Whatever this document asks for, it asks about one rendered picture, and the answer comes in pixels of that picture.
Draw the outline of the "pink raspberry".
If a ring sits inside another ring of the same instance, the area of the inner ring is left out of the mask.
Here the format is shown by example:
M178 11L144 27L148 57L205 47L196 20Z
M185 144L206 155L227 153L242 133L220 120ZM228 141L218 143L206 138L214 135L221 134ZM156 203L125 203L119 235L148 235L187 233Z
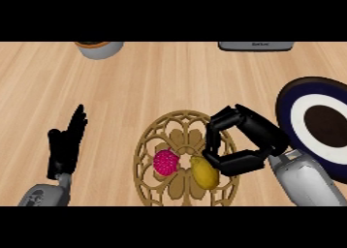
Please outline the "pink raspberry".
M162 176L169 176L178 167L180 156L171 149L162 149L153 157L153 168Z

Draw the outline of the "grey flat appliance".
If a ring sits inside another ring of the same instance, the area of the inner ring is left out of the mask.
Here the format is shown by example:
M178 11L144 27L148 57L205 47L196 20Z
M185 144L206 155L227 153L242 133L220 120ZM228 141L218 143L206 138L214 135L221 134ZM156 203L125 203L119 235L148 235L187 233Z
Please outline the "grey flat appliance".
M220 42L218 47L225 51L289 51L294 42Z

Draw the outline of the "navy white brown plate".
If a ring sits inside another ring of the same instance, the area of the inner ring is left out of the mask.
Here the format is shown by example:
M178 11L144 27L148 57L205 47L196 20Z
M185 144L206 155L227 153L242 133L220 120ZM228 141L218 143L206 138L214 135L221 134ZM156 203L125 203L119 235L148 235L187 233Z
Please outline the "navy white brown plate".
M347 84L326 77L292 80L277 97L276 114L291 147L347 184Z

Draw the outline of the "round tan lattice placemat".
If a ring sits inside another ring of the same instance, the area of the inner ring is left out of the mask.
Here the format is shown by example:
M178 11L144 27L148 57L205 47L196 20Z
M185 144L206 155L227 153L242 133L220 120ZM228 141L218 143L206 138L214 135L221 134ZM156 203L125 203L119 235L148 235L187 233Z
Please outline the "round tan lattice placemat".
M134 183L141 202L147 206L211 205L233 203L239 177L220 176L220 185L208 190L196 183L190 159L202 155L205 126L209 116L194 110L163 114L144 131L134 154ZM177 170L162 175L153 167L153 157L171 149L180 157Z

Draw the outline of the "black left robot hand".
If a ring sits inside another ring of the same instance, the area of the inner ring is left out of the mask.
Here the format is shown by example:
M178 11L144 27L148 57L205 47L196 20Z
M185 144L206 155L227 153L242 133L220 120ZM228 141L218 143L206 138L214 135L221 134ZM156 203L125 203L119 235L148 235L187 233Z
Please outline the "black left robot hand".
M83 105L79 105L67 129L64 131L52 129L48 132L51 156L46 177L52 180L57 180L63 173L74 172L86 124Z

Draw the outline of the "yellow lemon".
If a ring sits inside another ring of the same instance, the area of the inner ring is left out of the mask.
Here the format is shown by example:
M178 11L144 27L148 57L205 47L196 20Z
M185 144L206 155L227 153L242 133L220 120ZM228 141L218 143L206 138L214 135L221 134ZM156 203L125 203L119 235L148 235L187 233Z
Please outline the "yellow lemon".
M212 190L220 184L220 172L212 168L203 157L191 157L191 172L199 187Z

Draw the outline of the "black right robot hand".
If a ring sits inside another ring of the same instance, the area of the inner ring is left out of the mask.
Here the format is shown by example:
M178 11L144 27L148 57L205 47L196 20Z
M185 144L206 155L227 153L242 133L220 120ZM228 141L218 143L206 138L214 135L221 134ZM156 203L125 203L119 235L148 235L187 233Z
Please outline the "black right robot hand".
M257 145L257 150L237 151L221 156L221 132L237 127ZM273 122L252 109L240 104L225 107L206 124L205 149L202 156L214 169L222 175L236 176L265 167L264 161L270 156L280 156L289 146L289 137Z

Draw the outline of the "grey pot with orange rim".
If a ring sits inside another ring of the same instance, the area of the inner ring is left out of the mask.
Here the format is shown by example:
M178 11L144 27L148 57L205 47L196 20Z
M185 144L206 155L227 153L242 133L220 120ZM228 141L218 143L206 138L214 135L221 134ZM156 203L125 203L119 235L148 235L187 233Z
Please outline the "grey pot with orange rim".
M94 60L110 58L123 48L122 42L95 42L91 44L76 42L74 44L83 56Z

